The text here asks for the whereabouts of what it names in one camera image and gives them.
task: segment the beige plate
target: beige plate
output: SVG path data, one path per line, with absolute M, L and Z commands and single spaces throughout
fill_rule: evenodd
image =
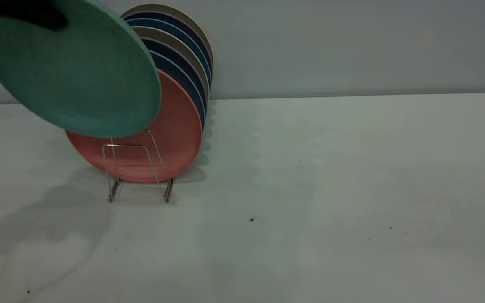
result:
M 209 52 L 209 55 L 211 56 L 211 65 L 214 66 L 214 59 L 212 57 L 212 49 L 211 49 L 211 45 L 208 42 L 207 36 L 202 31 L 200 26 L 196 22 L 194 22 L 194 20 L 192 20 L 192 18 L 190 18 L 185 13 L 177 10 L 176 8 L 172 8 L 171 6 L 167 6 L 167 5 L 164 5 L 164 4 L 142 4 L 142 5 L 136 6 L 135 8 L 131 8 L 128 11 L 124 12 L 121 15 L 121 17 L 125 17 L 127 15 L 130 15 L 131 13 L 143 12 L 143 11 L 156 11 L 156 12 L 165 13 L 167 15 L 171 15 L 171 16 L 176 17 L 177 19 L 183 21 L 189 27 L 194 29 L 194 32 L 196 32 L 198 34 L 198 36 L 205 43 L 205 46 L 206 46 L 206 48 Z

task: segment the table surface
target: table surface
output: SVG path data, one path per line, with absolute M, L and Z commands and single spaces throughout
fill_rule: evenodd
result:
M 0 105 L 0 302 L 485 301 L 485 94 L 211 101 L 172 204 Z

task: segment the stack of plates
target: stack of plates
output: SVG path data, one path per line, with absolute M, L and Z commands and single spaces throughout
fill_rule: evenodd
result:
M 154 135 L 170 178 L 185 171 L 196 159 L 212 82 L 211 47 L 190 17 L 169 6 L 140 5 L 125 12 L 123 19 L 133 27 L 156 64 L 162 101 L 158 116 L 147 129 L 133 136 L 113 138 L 113 143 L 146 146 L 159 180 L 165 181 L 167 177 L 150 134 Z M 67 136 L 87 161 L 105 170 L 101 146 L 111 143 L 111 138 L 85 136 L 69 130 Z M 156 182 L 142 148 L 117 149 L 117 170 L 111 151 L 107 151 L 108 174 L 131 182 Z

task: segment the plate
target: plate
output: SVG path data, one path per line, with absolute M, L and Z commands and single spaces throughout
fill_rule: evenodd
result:
M 202 82 L 202 79 L 198 76 L 198 73 L 196 72 L 194 67 L 180 53 L 178 53 L 173 48 L 170 48 L 166 44 L 146 37 L 141 37 L 141 38 L 146 48 L 150 50 L 154 50 L 156 53 L 159 53 L 164 57 L 169 58 L 178 67 L 181 67 L 181 69 L 183 69 L 183 71 L 190 77 L 190 80 L 192 80 L 192 82 L 196 84 L 196 87 L 198 88 L 198 92 L 200 93 L 201 100 L 205 100 L 204 110 L 205 110 L 205 113 L 207 113 L 208 95 L 206 94 L 206 91 L 204 89 L 204 84 Z
M 143 38 L 148 38 L 149 40 L 155 40 L 160 42 L 164 45 L 169 46 L 172 50 L 176 51 L 177 56 L 181 56 L 186 64 L 191 65 L 192 73 L 195 73 L 197 77 L 200 79 L 200 83 L 203 84 L 203 90 L 206 94 L 205 101 L 208 100 L 209 95 L 209 83 L 208 78 L 205 74 L 205 70 L 203 65 L 200 63 L 196 54 L 192 52 L 190 48 L 186 44 L 184 44 L 181 40 L 177 39 L 170 33 L 167 33 L 161 29 L 155 29 L 152 27 L 133 27 L 134 31 L 137 35 L 142 38 L 142 42 L 144 42 Z
M 191 27 L 191 29 L 197 33 L 197 35 L 200 37 L 201 41 L 204 42 L 206 48 L 207 48 L 207 53 L 210 58 L 211 62 L 211 69 L 214 67 L 214 58 L 212 54 L 212 48 L 211 45 L 208 42 L 207 36 L 205 33 L 202 31 L 201 27 L 192 20 L 188 15 L 185 13 L 179 11 L 176 8 L 172 8 L 171 6 L 167 6 L 164 4 L 142 4 L 139 6 L 136 6 L 134 8 L 129 9 L 128 11 L 124 12 L 121 16 L 126 19 L 127 17 L 130 17 L 131 15 L 135 13 L 140 13 L 140 12 L 160 12 L 163 13 L 164 15 L 174 17 L 178 19 L 179 21 L 182 21 L 185 23 L 187 26 Z
M 131 27 L 142 26 L 142 27 L 153 27 L 156 29 L 161 29 L 167 33 L 170 33 L 174 37 L 181 40 L 192 52 L 194 56 L 197 57 L 201 65 L 203 66 L 205 73 L 207 75 L 207 81 L 209 83 L 209 88 L 211 87 L 212 81 L 212 71 L 209 62 L 207 61 L 205 55 L 202 52 L 202 49 L 198 46 L 198 44 L 190 38 L 185 32 L 181 31 L 175 25 L 171 25 L 165 21 L 161 21 L 158 19 L 151 19 L 151 18 L 138 18 L 138 19 L 128 19 L 127 24 Z
M 181 85 L 161 69 L 162 106 L 158 117 L 149 127 L 138 134 L 114 139 L 115 144 L 145 145 L 153 162 L 159 181 L 166 176 L 149 129 L 155 136 L 168 176 L 175 177 L 187 170 L 196 159 L 202 142 L 200 117 L 190 96 Z M 93 138 L 67 131 L 67 136 L 76 150 L 94 167 L 106 171 L 101 146 L 109 144 L 106 138 Z M 115 176 L 115 165 L 111 148 L 106 148 L 108 174 Z M 117 168 L 121 180 L 137 183 L 156 182 L 146 152 L 143 148 L 115 149 Z
M 156 62 L 156 66 L 175 79 L 175 81 L 177 81 L 177 83 L 179 83 L 187 92 L 190 98 L 192 98 L 192 101 L 194 102 L 194 105 L 196 106 L 196 109 L 200 115 L 200 121 L 203 129 L 205 127 L 205 106 L 200 95 L 200 90 L 198 90 L 196 84 L 187 75 L 187 73 L 181 69 L 181 67 L 179 67 L 179 65 L 166 56 L 152 50 L 149 50 L 149 53 L 151 54 L 152 59 Z
M 135 32 L 94 0 L 53 0 L 54 32 L 0 17 L 0 82 L 25 107 L 72 132 L 129 136 L 160 109 L 154 61 Z

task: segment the tan plate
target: tan plate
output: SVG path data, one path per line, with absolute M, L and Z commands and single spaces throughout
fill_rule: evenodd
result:
M 212 48 L 211 48 L 211 45 L 208 42 L 207 36 L 202 31 L 200 26 L 196 22 L 194 22 L 194 20 L 192 20 L 192 18 L 190 18 L 187 14 L 179 11 L 176 8 L 172 8 L 171 6 L 167 6 L 167 5 L 164 5 L 164 4 L 156 4 L 156 3 L 153 4 L 152 3 L 152 4 L 142 4 L 142 5 L 136 6 L 135 8 L 131 8 L 128 11 L 124 12 L 121 15 L 121 17 L 125 17 L 127 15 L 130 15 L 131 13 L 142 12 L 142 11 L 157 11 L 157 12 L 165 13 L 167 15 L 172 15 L 172 16 L 176 17 L 177 19 L 186 23 L 189 27 L 192 27 L 192 29 L 196 32 L 196 34 L 198 34 L 198 36 L 205 43 L 205 46 L 208 50 L 208 53 L 211 56 L 211 65 L 214 66 Z
M 162 42 L 183 55 L 183 57 L 185 57 L 185 59 L 187 59 L 192 67 L 194 67 L 194 69 L 197 71 L 200 79 L 202 79 L 202 83 L 204 84 L 203 86 L 205 89 L 205 96 L 208 100 L 210 85 L 208 82 L 207 74 L 205 73 L 205 69 L 198 57 L 196 57 L 196 54 L 184 42 L 179 40 L 179 38 L 175 37 L 174 35 L 161 29 L 155 29 L 153 27 L 133 27 L 133 29 L 138 34 L 138 36 Z

